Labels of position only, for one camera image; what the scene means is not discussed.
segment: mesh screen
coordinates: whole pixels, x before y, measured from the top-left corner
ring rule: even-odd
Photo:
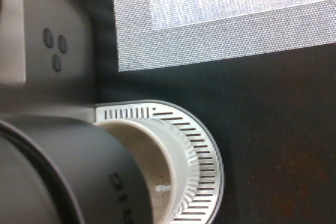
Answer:
[[[114,0],[120,71],[333,43],[336,0]]]

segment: curved edge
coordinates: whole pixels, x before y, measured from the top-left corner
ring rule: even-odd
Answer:
[[[214,146],[214,149],[216,149],[216,156],[217,156],[217,159],[219,159],[219,169],[220,169],[219,199],[217,199],[217,203],[216,203],[216,207],[214,207],[214,210],[213,210],[211,217],[208,219],[208,224],[210,224],[213,222],[213,220],[214,220],[214,217],[216,217],[216,214],[217,214],[217,211],[219,211],[219,207],[220,207],[220,204],[222,204],[222,198],[223,198],[223,190],[225,190],[223,160],[222,160],[222,156],[220,156],[220,153],[219,153],[219,148],[217,148],[217,144],[216,144],[213,135],[211,135],[211,133],[210,133],[205,125],[202,124],[202,122],[199,121],[199,119],[195,117],[195,115],[184,108],[181,108],[178,105],[175,105],[175,104],[172,104],[172,103],[169,103],[166,101],[162,101],[162,100],[148,99],[148,100],[123,101],[123,102],[117,102],[117,103],[96,104],[94,105],[94,109],[97,107],[103,107],[103,106],[117,106],[117,105],[139,104],[139,103],[156,103],[156,104],[162,104],[163,106],[169,106],[169,107],[175,108],[177,110],[180,110],[195,120],[195,122],[198,123],[198,125],[201,126],[204,132],[208,135],[210,141],[211,141],[213,146]]]
[[[40,159],[48,164],[51,170],[54,171],[54,175],[57,176],[57,179],[61,183],[64,191],[67,193],[66,196],[67,196],[67,199],[69,199],[70,204],[72,204],[72,209],[73,209],[73,212],[75,212],[75,218],[78,219],[76,223],[78,224],[85,224],[84,216],[82,216],[81,209],[79,209],[79,204],[78,204],[72,189],[69,187],[69,184],[66,182],[66,178],[64,178],[64,176],[63,176],[63,174],[58,170],[58,167],[52,163],[52,160],[49,159],[48,155],[43,153],[43,150],[40,149],[39,145],[34,143],[34,141],[30,139],[30,137],[25,135],[25,133],[1,119],[0,119],[0,131],[3,131],[3,133],[7,134],[13,139],[22,141],[24,144],[27,144],[27,146],[34,150],[34,153],[37,153],[37,156],[40,157]]]

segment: button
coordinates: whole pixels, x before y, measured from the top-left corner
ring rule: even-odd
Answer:
[[[51,30],[48,28],[43,29],[43,42],[48,48],[54,47],[54,37],[52,37]]]
[[[60,57],[58,57],[57,54],[52,56],[52,68],[54,68],[54,70],[57,72],[60,72],[60,70],[61,70],[61,62],[60,62]]]
[[[63,35],[58,36],[58,49],[63,54],[67,52],[66,38]]]

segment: dark background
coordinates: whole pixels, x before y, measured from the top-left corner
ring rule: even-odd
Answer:
[[[213,134],[226,176],[214,224],[336,223],[336,45],[118,73],[112,4],[88,5],[99,103],[168,101]]]

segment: black surface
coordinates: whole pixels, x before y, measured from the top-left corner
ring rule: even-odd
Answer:
[[[226,174],[214,224],[336,223],[336,46],[118,73],[112,8],[99,4],[100,103],[165,100],[204,122]]]

